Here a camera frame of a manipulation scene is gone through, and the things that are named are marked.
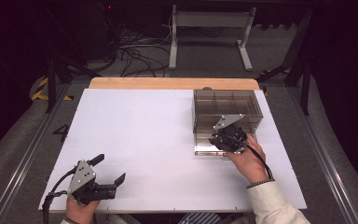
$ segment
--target wire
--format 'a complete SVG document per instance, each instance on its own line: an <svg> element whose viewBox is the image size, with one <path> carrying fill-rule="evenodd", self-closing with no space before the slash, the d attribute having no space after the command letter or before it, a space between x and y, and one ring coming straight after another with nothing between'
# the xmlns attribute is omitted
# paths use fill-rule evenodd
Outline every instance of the wire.
<svg viewBox="0 0 358 224"><path fill-rule="evenodd" d="M268 178L269 179L273 179L274 176L272 175L272 172L271 170L269 169L269 167L267 166L266 162L263 160L263 158L260 156L260 154L258 154L252 147L250 146L247 146L249 149L251 149L251 151L255 154L255 156L261 160L261 162L263 163L264 165L264 168L266 168L266 171L267 171L267 175L268 175Z"/></svg>
<svg viewBox="0 0 358 224"><path fill-rule="evenodd" d="M185 31L195 31L195 32L207 35L209 37L218 37L223 33L224 29L225 29L224 27L216 28L215 30L209 30L209 29L205 29L205 28L201 28L201 27L179 27L178 30L180 32L178 32L177 35L180 35Z"/></svg>
<svg viewBox="0 0 358 224"><path fill-rule="evenodd" d="M76 171L76 167L74 167L74 169L72 169L71 171L69 171L68 173L66 173L65 175L63 175L59 181L57 181L57 183L54 185L53 189L51 190L51 192L48 193L48 195L46 195L45 197L45 201L42 204L42 209L43 209L43 223L44 224L48 224L48 210L50 209L50 205L53 202L53 199L55 197L60 197L63 194L66 194L67 192L62 190L60 192L55 192L55 190L57 189L57 187L61 184L61 182L68 177L69 175L74 174Z"/></svg>
<svg viewBox="0 0 358 224"><path fill-rule="evenodd" d="M97 217L95 216L95 213L92 214L92 222L93 222L94 224L98 224Z"/></svg>
<svg viewBox="0 0 358 224"><path fill-rule="evenodd" d="M155 49L161 49L165 51L168 55L170 53L163 47L161 47L162 44L164 44L168 38L171 36L171 34L168 34L165 38L151 38L148 36L144 36L142 34L133 32L129 29L126 29L123 32L123 36L121 37L120 45L117 52L117 57L121 61L125 61L124 68L120 74L121 77L127 77L131 75L135 75L136 77L144 72L149 72L153 77L156 77L156 72L162 70L162 76L165 77L165 69L168 67L168 63L164 64L156 59L153 59L151 57L144 56L140 49L143 48L155 48ZM149 43L140 44L140 42L150 41ZM145 69L138 69L135 71L127 72L132 62L139 61L146 65Z"/></svg>

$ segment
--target white tabletop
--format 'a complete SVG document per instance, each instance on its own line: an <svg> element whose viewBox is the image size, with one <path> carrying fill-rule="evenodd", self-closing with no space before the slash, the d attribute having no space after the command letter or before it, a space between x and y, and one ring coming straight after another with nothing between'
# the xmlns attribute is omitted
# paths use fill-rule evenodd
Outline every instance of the white tabletop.
<svg viewBox="0 0 358 224"><path fill-rule="evenodd" d="M262 91L255 91L263 120L257 140L267 164L296 208L306 208ZM41 204L54 184L79 160L104 154L93 167L99 184L113 184L126 173L114 200L100 213L243 212L252 209L247 180L222 157L194 155L192 90L85 89ZM67 190L70 177L57 190ZM65 196L50 212L65 211Z"/></svg>

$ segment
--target gray floor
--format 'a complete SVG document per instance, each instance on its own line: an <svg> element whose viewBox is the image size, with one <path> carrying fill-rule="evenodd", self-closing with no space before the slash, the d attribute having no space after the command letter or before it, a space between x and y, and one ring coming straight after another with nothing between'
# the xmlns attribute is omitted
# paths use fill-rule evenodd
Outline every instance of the gray floor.
<svg viewBox="0 0 358 224"><path fill-rule="evenodd" d="M295 31L296 27L290 29L279 27L267 30L254 27L247 45L254 66L253 72L244 70L241 56L235 47L235 40L237 36L241 35L241 30L226 29L215 38L207 38L197 32L183 32L179 36L177 68L174 71L166 70L165 77L258 77L262 70L272 69L281 64ZM169 43L164 44L163 47L169 49ZM162 50L152 48L140 50L144 55L162 63L168 62L168 55ZM124 61L117 60L112 67L100 74L105 77L116 77L124 66ZM141 63L134 62L130 69L137 70L142 67ZM138 76L150 77L148 74ZM310 120L317 140L334 163L357 214L358 175L351 167L332 132L314 81L312 80L310 88L310 115L304 118L298 112L296 94L293 98L293 91L298 92L299 87L285 88L282 84L283 78L284 75L279 75L260 85L267 87L269 107L298 175L298 182L308 205L308 209L303 212L311 223L346 223L348 221L326 179L325 170L316 156L314 143L311 141L310 132L304 124L304 119ZM12 196L10 200L5 203L0 202L7 208L0 216L1 223L42 222L42 214L37 208L40 200L44 197L42 194L46 187L45 181L48 179L62 147L61 136L52 133L63 124L70 125L81 93L89 83L90 80L87 77L75 77L70 86L58 83L59 90L67 90L65 94L74 95L75 99L60 102L53 116L50 113L51 117L45 114L46 101L34 101L33 105L1 141L0 199L7 189L11 177L21 164L23 156L30 155L30 146L35 142L34 134L39 130L41 123L51 119L45 134L40 139L41 144L34 147L35 152L30 156L30 166L22 169L25 174L24 178L17 183L17 188L10 194ZM62 216L63 214L50 215L50 223L59 223ZM98 218L103 220L106 215L98 215Z"/></svg>

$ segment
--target clear plastic box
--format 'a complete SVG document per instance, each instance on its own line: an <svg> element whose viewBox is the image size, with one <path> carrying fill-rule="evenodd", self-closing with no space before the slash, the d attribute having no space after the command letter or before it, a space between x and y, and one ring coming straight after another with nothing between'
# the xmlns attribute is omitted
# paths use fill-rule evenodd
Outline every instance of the clear plastic box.
<svg viewBox="0 0 358 224"><path fill-rule="evenodd" d="M254 91L195 90L193 101L193 133L196 155L225 155L209 142L213 126L222 116L241 115L235 123L255 136L263 119Z"/></svg>

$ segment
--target dark background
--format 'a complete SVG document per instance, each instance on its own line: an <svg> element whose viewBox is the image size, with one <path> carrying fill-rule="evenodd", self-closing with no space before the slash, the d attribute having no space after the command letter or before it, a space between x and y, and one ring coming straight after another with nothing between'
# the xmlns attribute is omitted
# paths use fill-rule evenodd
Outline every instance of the dark background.
<svg viewBox="0 0 358 224"><path fill-rule="evenodd" d="M82 51L87 41L82 46L76 39L78 35L73 24L63 24L71 36L68 43L66 37L55 30L57 27L41 31L40 23L30 20L32 13L27 11L29 5L24 2L0 0L0 140L31 105L29 90L34 81L45 74L51 52L64 45L67 47L65 53L79 61L87 57ZM329 13L320 15L317 20L319 28L308 35L305 47L313 52L312 74L326 114L358 172L358 1L335 1L328 9ZM153 14L154 17L146 18L146 21L155 22L159 18L164 21L164 15L170 13L164 7L155 10L157 16ZM298 22L301 13L289 8L260 7L255 24L290 25ZM50 33L54 40L41 40L41 32Z"/></svg>

